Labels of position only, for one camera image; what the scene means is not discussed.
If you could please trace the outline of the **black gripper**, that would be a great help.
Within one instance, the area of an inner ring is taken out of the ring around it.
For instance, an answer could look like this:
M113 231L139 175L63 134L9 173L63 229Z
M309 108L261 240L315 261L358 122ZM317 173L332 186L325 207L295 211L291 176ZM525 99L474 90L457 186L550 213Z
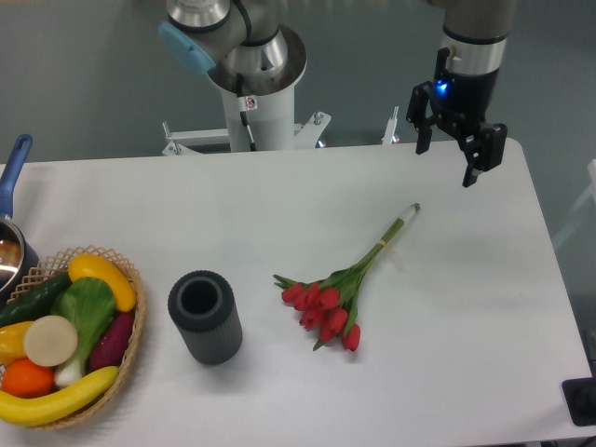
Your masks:
M486 111L500 70L501 53L494 47L442 47L435 74L413 88L406 120L417 133L415 153L430 146L432 127L458 140L467 167L462 185L470 187L478 177L502 163L508 127L486 124ZM433 115L427 116L430 103Z

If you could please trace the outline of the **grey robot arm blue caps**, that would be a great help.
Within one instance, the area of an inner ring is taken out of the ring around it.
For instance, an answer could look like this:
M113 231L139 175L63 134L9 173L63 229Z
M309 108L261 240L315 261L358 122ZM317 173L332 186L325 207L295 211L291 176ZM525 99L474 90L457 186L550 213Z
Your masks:
M416 153L439 129L467 161L464 186L502 162L508 129L485 114L515 12L512 1L442 1L443 35L431 80L413 88L406 118ZM275 1L170 1L158 29L172 57L219 89L235 152L319 146L330 117L294 120L294 89L307 57L302 39L278 17Z

